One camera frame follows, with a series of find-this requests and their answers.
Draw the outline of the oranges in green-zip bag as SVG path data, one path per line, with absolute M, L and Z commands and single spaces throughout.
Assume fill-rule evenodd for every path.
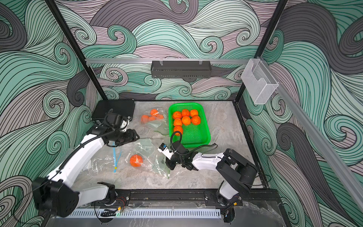
M 141 167 L 143 163 L 143 157 L 138 154 L 135 154 L 130 158 L 130 165 L 132 167 Z

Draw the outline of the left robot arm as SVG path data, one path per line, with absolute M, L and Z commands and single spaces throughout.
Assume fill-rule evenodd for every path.
M 109 111 L 101 123 L 93 125 L 81 143 L 46 177 L 38 177 L 32 182 L 35 208 L 67 217 L 76 208 L 100 202 L 111 206 L 116 202 L 117 193 L 111 183 L 99 182 L 96 187 L 74 191 L 72 186 L 91 158 L 104 146 L 119 147 L 137 141 L 140 137 L 134 129 L 129 129 L 130 117 Z

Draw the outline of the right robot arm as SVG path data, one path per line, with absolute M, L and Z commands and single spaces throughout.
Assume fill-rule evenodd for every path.
M 165 162 L 170 170 L 181 165 L 190 171 L 217 171 L 224 180 L 214 198 L 222 205 L 235 203 L 237 199 L 250 194 L 258 173 L 257 167 L 252 162 L 231 148 L 217 154 L 198 152 L 200 148 L 210 147 L 210 145 L 201 145 L 188 150 L 182 145 L 181 139 L 173 141 L 174 136 L 180 133 L 176 131 L 172 134 L 170 146 L 162 143 L 158 147 L 158 151 L 166 157 Z

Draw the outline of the green plastic basket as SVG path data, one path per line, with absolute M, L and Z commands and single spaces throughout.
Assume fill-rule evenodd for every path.
M 181 144 L 185 148 L 196 148 L 201 145 L 209 144 L 211 140 L 209 126 L 204 108 L 199 103 L 176 103 L 168 108 L 169 137 L 171 137 L 174 132 L 173 113 L 176 111 L 181 112 L 183 109 L 189 111 L 193 109 L 197 110 L 199 117 L 201 118 L 201 123 L 199 125 L 190 124 L 183 126 Z

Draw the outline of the black case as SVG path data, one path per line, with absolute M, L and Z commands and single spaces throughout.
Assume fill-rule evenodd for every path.
M 119 114 L 132 120 L 135 109 L 135 101 L 133 99 L 118 99 L 118 100 L 101 100 L 97 103 L 93 114 L 93 121 L 103 121 L 106 113 Z

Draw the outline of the black wall tray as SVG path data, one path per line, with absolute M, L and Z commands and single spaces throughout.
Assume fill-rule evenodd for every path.
M 209 61 L 152 61 L 151 75 L 156 79 L 209 78 L 212 67 Z

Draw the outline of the orange taken out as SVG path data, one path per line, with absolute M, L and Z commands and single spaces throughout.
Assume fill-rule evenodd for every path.
M 182 119 L 182 113 L 179 112 L 179 111 L 176 111 L 176 112 L 173 113 L 172 117 L 173 117 L 174 120 L 175 119 Z
M 190 111 L 187 110 L 187 109 L 183 109 L 182 112 L 181 112 L 181 114 L 182 114 L 182 117 L 190 116 Z
M 198 115 L 194 115 L 191 118 L 191 122 L 193 125 L 200 125 L 201 124 L 201 118 Z
M 174 119 L 173 126 L 183 126 L 182 120 L 180 118 Z
M 198 116 L 198 115 L 199 115 L 198 110 L 193 109 L 193 110 L 190 111 L 190 117 L 194 117 L 194 116 Z
M 180 125 L 177 125 L 174 127 L 174 135 L 175 136 L 181 136 L 183 134 L 183 127 Z
M 189 116 L 183 116 L 181 121 L 183 125 L 190 125 L 192 123 L 191 118 Z

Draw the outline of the clear acrylic wall holder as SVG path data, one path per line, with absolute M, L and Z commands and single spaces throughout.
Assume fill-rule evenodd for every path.
M 255 105 L 264 105 L 279 84 L 267 62 L 261 58 L 249 59 L 241 79 Z

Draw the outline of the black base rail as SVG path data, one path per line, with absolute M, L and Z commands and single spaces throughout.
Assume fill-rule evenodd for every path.
M 217 189 L 116 189 L 116 202 L 110 207 L 117 205 L 131 207 L 147 203 L 182 203 L 191 202 L 207 207 L 224 208 L 229 206 L 242 206 L 243 202 L 264 205 L 276 203 L 281 205 L 281 198 L 276 190 L 251 189 L 249 194 L 235 195 L 231 200 L 218 198 Z

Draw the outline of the blue-zip clear bag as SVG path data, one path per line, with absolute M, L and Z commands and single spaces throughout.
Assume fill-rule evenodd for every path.
M 102 147 L 83 167 L 82 175 L 114 174 L 124 169 L 122 147 Z

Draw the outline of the green-zip clear bag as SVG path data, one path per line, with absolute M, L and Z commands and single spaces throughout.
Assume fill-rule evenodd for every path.
M 157 150 L 157 146 L 151 139 L 140 139 L 135 142 L 132 150 L 126 155 L 125 162 L 127 166 L 131 166 L 130 158 L 135 154 L 142 156 L 144 163 L 141 167 L 133 167 L 134 169 L 169 179 L 170 169 L 166 166 L 166 157 Z

